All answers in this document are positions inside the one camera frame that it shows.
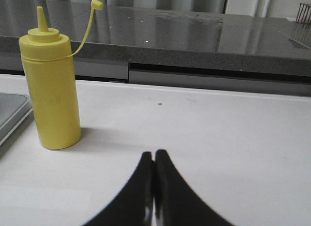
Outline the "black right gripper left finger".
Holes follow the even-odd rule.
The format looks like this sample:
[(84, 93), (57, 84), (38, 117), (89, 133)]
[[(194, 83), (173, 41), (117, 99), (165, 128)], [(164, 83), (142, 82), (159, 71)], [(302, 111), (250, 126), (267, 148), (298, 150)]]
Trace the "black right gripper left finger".
[(153, 214), (151, 152), (144, 152), (133, 174), (114, 199), (86, 226), (150, 226)]

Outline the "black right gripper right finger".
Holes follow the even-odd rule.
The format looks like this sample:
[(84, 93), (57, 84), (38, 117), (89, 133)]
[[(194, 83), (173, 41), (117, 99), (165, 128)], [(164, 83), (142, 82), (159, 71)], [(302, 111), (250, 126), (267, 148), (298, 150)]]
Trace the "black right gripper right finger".
[(187, 184), (166, 150), (155, 154), (155, 215), (158, 226), (231, 226)]

